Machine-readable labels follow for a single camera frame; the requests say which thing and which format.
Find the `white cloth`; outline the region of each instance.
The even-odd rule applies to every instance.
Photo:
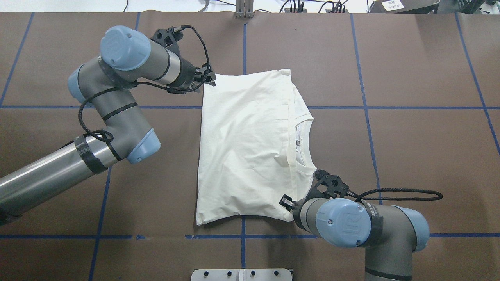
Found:
[[[305,197],[316,167],[313,117],[290,69],[228,76],[205,85],[196,224],[234,216],[292,221],[283,194]]]

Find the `white mounting bracket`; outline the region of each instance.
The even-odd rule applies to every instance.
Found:
[[[237,18],[253,18],[254,0],[236,0],[234,16]]]
[[[293,281],[285,268],[197,269],[191,281]]]

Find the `silver cylinder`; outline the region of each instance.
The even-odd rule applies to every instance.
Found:
[[[92,136],[86,141],[105,167],[118,162],[105,142]],[[75,145],[69,144],[0,178],[0,210],[20,216],[93,175]]]

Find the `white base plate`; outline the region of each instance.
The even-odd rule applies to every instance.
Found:
[[[285,268],[197,269],[191,281],[293,281]]]

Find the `gray metal bracket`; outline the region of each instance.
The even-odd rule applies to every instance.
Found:
[[[236,18],[253,18],[254,17],[254,0],[236,0]]]

